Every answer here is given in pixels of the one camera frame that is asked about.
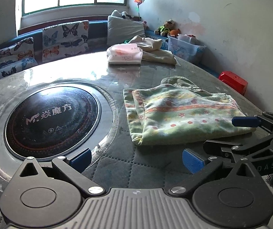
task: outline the warning symbol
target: warning symbol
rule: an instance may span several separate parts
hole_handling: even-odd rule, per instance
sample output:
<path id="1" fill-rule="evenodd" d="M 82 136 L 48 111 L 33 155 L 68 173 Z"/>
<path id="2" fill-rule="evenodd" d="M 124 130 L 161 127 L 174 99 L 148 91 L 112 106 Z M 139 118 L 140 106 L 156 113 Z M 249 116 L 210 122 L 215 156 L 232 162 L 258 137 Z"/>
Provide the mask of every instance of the warning symbol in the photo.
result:
<path id="1" fill-rule="evenodd" d="M 55 131 L 59 131 L 59 130 L 62 130 L 62 128 L 60 126 L 57 126 Z"/>

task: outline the window sill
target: window sill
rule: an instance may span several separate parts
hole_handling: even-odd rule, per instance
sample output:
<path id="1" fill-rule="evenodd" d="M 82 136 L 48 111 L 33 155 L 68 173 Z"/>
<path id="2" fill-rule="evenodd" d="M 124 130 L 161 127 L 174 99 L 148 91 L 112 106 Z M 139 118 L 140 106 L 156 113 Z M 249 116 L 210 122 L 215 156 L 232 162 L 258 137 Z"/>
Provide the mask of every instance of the window sill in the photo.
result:
<path id="1" fill-rule="evenodd" d="M 62 8 L 54 8 L 50 10 L 40 11 L 30 15 L 21 17 L 21 29 L 28 28 L 34 25 L 58 21 L 69 18 L 80 18 L 90 16 L 108 16 L 115 9 L 122 11 L 128 11 L 128 7 L 124 5 L 80 5 L 69 6 Z"/>

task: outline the stuffed animal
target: stuffed animal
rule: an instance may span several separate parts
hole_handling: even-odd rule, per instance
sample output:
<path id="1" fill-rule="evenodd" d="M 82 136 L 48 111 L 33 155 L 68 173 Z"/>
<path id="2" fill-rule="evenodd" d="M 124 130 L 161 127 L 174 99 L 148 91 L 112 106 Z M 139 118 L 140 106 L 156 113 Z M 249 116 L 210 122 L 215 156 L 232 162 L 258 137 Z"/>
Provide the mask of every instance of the stuffed animal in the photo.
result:
<path id="1" fill-rule="evenodd" d="M 122 12 L 122 18 L 123 19 L 128 19 L 132 21 L 133 16 L 129 15 L 126 11 Z"/>
<path id="2" fill-rule="evenodd" d="M 175 22 L 173 20 L 166 21 L 163 26 L 158 27 L 154 31 L 154 34 L 161 35 L 162 37 L 167 37 L 169 32 L 175 28 Z"/>
<path id="3" fill-rule="evenodd" d="M 143 26 L 144 26 L 144 30 L 148 29 L 147 21 L 142 21 L 142 24 L 143 24 Z"/>
<path id="4" fill-rule="evenodd" d="M 178 38 L 178 34 L 179 34 L 179 33 L 181 33 L 181 31 L 180 31 L 180 29 L 178 28 L 178 29 L 171 30 L 171 31 L 169 32 L 169 35 L 170 35 L 171 37 Z"/>

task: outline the beige cloth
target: beige cloth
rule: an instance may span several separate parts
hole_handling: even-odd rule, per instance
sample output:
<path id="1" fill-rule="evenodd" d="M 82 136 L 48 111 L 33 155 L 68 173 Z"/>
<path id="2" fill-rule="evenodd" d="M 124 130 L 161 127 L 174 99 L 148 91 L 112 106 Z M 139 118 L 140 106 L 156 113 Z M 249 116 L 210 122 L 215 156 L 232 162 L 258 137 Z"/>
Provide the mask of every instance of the beige cloth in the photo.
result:
<path id="1" fill-rule="evenodd" d="M 135 36 L 129 43 L 136 43 L 143 50 L 143 60 L 176 65 L 174 55 L 168 51 L 161 50 L 162 39 L 154 40 Z"/>

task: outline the metal screw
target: metal screw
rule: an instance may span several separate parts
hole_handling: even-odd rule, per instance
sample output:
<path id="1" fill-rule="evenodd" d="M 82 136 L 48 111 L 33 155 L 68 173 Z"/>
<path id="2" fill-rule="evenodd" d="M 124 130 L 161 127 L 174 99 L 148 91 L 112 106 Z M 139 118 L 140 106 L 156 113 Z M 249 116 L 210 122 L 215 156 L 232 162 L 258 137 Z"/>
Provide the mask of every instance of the metal screw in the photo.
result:
<path id="1" fill-rule="evenodd" d="M 186 188 L 177 186 L 173 187 L 170 191 L 174 194 L 183 194 L 186 192 Z"/>
<path id="2" fill-rule="evenodd" d="M 104 191 L 104 189 L 102 187 L 99 187 L 99 186 L 93 186 L 93 187 L 90 187 L 88 189 L 88 191 L 91 193 L 91 194 L 100 194 Z"/>

